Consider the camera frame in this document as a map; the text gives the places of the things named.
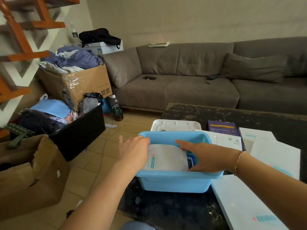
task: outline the bracelet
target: bracelet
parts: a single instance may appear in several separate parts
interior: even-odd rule
[[[240,159],[240,156],[244,153],[245,151],[242,151],[237,159],[237,163],[236,163],[236,166],[235,166],[235,172],[237,173],[238,172],[238,162],[239,162],[239,159]]]

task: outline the medical mask package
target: medical mask package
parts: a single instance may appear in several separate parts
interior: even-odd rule
[[[180,148],[167,144],[148,146],[148,160],[143,170],[187,171],[188,169],[186,152]]]

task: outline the black backpack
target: black backpack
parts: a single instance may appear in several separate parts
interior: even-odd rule
[[[116,45],[120,48],[121,39],[111,36],[106,28],[98,28],[92,31],[84,31],[79,34],[79,39],[82,41],[82,47],[88,43],[105,42],[109,45]]]

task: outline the water bottle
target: water bottle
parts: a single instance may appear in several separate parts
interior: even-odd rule
[[[72,37],[74,38],[75,43],[80,44],[81,40],[79,39],[78,32],[76,32],[74,24],[72,24],[72,22],[70,23],[70,28],[71,28],[71,34],[72,34]]]
[[[120,107],[118,99],[114,94],[109,97],[111,99],[111,106],[114,111],[114,119],[116,121],[122,121],[124,119],[124,115],[122,114],[122,108]]]

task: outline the purple clothes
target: purple clothes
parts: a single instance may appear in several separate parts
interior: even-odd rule
[[[94,55],[91,50],[87,51],[78,46],[60,47],[57,50],[57,53],[61,53],[64,51],[70,52],[73,50],[79,51],[75,52],[69,59],[61,56],[56,56],[53,52],[49,51],[51,57],[42,58],[41,61],[47,61],[51,64],[59,66],[60,68],[76,66],[82,69],[91,69],[97,67],[98,65],[100,65],[100,63],[102,63],[102,59]]]

